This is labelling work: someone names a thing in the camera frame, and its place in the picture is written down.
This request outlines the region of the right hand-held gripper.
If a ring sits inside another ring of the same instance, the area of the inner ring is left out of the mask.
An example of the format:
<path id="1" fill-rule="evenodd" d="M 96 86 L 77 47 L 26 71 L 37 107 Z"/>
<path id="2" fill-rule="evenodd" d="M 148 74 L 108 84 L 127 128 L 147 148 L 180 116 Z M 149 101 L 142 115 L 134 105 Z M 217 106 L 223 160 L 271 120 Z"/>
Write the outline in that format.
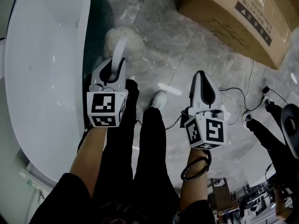
<path id="1" fill-rule="evenodd" d="M 201 101 L 208 106 L 200 108 Z M 186 131 L 189 146 L 214 149 L 225 145 L 228 125 L 221 109 L 221 95 L 213 79 L 202 70 L 197 71 L 192 78 L 190 106 L 181 112 L 180 124 Z"/>

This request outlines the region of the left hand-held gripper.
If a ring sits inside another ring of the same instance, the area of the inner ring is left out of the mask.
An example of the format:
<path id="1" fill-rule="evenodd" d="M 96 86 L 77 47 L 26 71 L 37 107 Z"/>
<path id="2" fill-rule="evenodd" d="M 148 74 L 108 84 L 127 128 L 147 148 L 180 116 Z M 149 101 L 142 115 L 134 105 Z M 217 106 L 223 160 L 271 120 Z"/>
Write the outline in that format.
<path id="1" fill-rule="evenodd" d="M 112 58 L 98 65 L 92 73 L 87 92 L 87 115 L 93 127 L 118 127 L 126 108 L 126 59 L 122 58 L 113 83 Z"/>

